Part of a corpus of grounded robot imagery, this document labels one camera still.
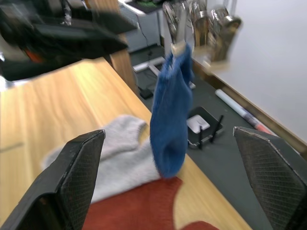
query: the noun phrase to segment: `black device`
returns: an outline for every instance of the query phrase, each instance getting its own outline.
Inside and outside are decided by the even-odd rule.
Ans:
[[[34,180],[1,230],[81,230],[104,139],[104,130],[97,130],[67,142]]]
[[[283,139],[235,127],[251,188],[274,230],[307,229],[307,162]]]
[[[0,47],[10,47],[16,55],[3,51],[1,74],[9,81],[24,79],[22,72],[11,74],[5,63],[20,62],[20,56],[22,62],[27,64],[28,57],[40,64],[34,68],[46,65],[48,71],[85,58],[106,57],[127,48],[118,34],[134,29],[121,15],[92,10],[82,0],[2,0]]]
[[[199,116],[204,121],[206,121],[210,126],[209,128],[202,129],[202,126],[197,126],[198,133],[195,133],[189,126],[188,126],[188,144],[189,147],[192,149],[202,149],[202,146],[207,141],[211,143],[214,141],[216,136],[223,132],[223,125],[222,119],[223,116],[219,118],[219,120],[215,119],[207,110],[203,107],[196,107],[192,109],[189,113],[188,119]]]

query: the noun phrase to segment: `cable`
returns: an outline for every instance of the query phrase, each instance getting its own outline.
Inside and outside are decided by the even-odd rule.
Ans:
[[[138,21],[138,25],[139,25],[140,31],[141,31],[143,37],[144,37],[145,40],[146,40],[146,45],[147,45],[147,48],[148,48],[148,50],[149,50],[149,52],[147,53],[147,67],[146,67],[146,69],[147,69],[147,68],[149,67],[150,57],[151,57],[151,55],[153,54],[153,52],[152,52],[152,50],[151,50],[151,47],[149,46],[148,39],[147,39],[146,35],[145,35],[144,32],[143,32],[143,29],[142,29],[142,26],[141,26],[141,22],[140,22],[139,16],[138,16],[137,14],[136,14],[136,18],[137,18],[137,21]],[[156,84],[157,78],[156,78],[156,76],[150,75],[149,73],[147,73],[146,70],[143,71],[143,72],[144,72],[144,75],[145,75],[148,79],[154,80],[154,82],[148,84],[148,85],[145,87],[145,89],[148,89],[148,87],[152,86],[153,84]]]

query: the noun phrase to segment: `black stand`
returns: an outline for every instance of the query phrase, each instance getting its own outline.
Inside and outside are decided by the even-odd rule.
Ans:
[[[221,124],[223,120],[223,115],[220,116],[219,120],[215,119],[208,111],[206,111],[202,107],[196,107],[195,109],[190,111],[189,118],[199,115],[202,117],[209,125],[209,128],[202,129],[200,125],[199,133],[193,132],[188,127],[188,144],[192,149],[202,149],[203,144],[206,141],[210,141],[213,143],[218,134],[222,133],[223,125]]]

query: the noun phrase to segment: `white tube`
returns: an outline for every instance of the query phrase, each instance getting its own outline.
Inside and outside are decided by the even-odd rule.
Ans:
[[[234,99],[229,97],[222,90],[216,90],[215,95],[222,99],[227,105],[229,105],[233,110],[235,110],[241,117],[244,117],[246,111],[242,106],[240,106]]]

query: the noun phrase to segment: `black floor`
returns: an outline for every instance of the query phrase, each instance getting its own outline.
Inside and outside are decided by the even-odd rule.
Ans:
[[[152,47],[153,55],[157,58],[164,55],[162,47]],[[148,60],[148,50],[141,50],[131,54],[133,65]],[[148,70],[148,73],[138,73],[138,85],[141,88],[150,88],[154,91],[156,77]],[[193,90],[193,106],[204,107],[211,115],[218,118],[224,115],[224,132],[214,144],[207,144],[203,150],[188,150],[188,155],[197,166],[214,183],[224,197],[232,204],[237,212],[254,230],[271,230],[269,221],[263,213],[253,191],[251,190],[241,156],[232,135],[234,126],[251,127],[230,107],[215,96],[215,89],[195,76],[196,89]],[[144,100],[146,107],[151,110],[153,99]]]

